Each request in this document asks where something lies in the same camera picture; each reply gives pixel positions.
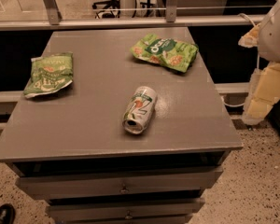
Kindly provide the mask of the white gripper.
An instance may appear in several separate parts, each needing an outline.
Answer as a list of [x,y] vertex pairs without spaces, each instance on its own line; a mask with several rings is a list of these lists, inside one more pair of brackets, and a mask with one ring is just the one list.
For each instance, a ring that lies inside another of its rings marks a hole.
[[261,58],[276,62],[269,63],[263,70],[257,69],[251,77],[242,121],[247,125],[257,125],[280,101],[280,0],[260,24],[240,38],[238,45],[244,48],[258,46]]

